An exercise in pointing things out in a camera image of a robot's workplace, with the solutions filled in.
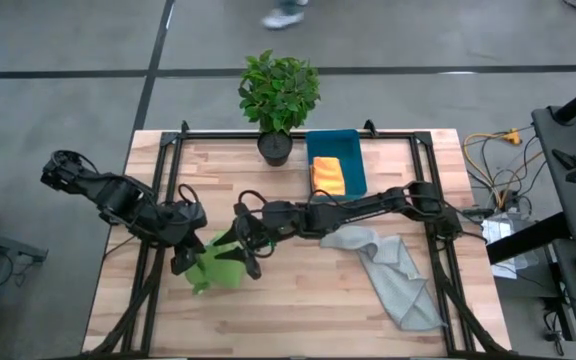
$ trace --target shoe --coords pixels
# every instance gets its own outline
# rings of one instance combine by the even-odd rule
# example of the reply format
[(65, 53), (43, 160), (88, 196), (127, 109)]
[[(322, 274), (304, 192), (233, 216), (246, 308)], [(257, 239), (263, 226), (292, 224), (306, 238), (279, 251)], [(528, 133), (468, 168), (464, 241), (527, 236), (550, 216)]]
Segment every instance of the shoe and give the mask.
[(294, 15), (286, 15), (280, 9), (274, 9), (270, 12), (270, 15), (261, 20), (261, 23), (268, 29), (279, 30), (286, 26), (297, 24), (303, 19), (303, 12)]

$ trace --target blue tray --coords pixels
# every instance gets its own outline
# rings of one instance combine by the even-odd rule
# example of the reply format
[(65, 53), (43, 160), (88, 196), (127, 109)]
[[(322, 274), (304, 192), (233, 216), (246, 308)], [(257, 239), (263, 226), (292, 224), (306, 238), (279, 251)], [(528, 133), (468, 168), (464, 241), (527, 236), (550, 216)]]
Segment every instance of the blue tray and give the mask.
[[(346, 184), (346, 195), (333, 196), (335, 200), (355, 200), (364, 196), (366, 175), (357, 130), (309, 131), (306, 133), (306, 147), (311, 190), (315, 190), (312, 185), (312, 159), (316, 156), (328, 156), (339, 159)], [(313, 200), (322, 201), (327, 198), (325, 195), (316, 194)]]

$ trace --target gray floor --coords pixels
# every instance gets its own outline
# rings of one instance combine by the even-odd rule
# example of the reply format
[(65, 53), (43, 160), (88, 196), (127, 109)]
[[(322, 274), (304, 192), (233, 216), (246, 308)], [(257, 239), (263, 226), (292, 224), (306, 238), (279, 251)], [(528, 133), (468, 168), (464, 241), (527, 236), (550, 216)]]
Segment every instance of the gray floor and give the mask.
[[(253, 1), (178, 0), (161, 68), (241, 67), (266, 48), (319, 66), (576, 64), (576, 11), (556, 0), (312, 0), (305, 22), (285, 32), (261, 29), (271, 1)], [(145, 69), (163, 5), (0, 0), (0, 71)], [(145, 128), (178, 128), (184, 119), (195, 129), (248, 128), (237, 84), (158, 79)], [(0, 233), (50, 248), (22, 288), (8, 288), (0, 359), (80, 350), (108, 227), (84, 199), (40, 184), (40, 171), (59, 148), (121, 171), (142, 87), (143, 79), (0, 80)], [(457, 128), (463, 138), (528, 125), (532, 109), (576, 95), (576, 73), (323, 76), (321, 93), (309, 128), (355, 128), (370, 118), (381, 128)], [(493, 168), (520, 151), (495, 142), (487, 150)], [(485, 192), (475, 194), (484, 205)], [(558, 210), (547, 171), (530, 198), (536, 219)], [(555, 356), (540, 340), (537, 302), (502, 305), (515, 350)], [(576, 343), (565, 348), (576, 359)]]

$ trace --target gray towel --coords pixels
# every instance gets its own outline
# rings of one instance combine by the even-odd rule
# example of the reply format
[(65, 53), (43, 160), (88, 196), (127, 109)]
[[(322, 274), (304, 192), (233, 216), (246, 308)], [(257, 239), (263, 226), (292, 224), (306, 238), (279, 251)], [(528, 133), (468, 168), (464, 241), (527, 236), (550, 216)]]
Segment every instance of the gray towel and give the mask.
[(361, 226), (345, 226), (321, 239), (321, 247), (357, 250), (384, 309), (402, 330), (432, 330), (444, 323), (399, 236), (380, 238)]

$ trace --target orange sponge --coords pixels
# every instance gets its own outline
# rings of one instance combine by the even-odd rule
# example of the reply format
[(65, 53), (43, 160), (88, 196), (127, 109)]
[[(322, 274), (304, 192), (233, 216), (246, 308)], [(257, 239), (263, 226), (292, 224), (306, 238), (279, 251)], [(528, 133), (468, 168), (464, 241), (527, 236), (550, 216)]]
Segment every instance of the orange sponge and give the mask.
[(314, 157), (312, 159), (312, 183), (315, 189), (324, 190), (330, 195), (346, 195), (346, 183), (339, 159)]

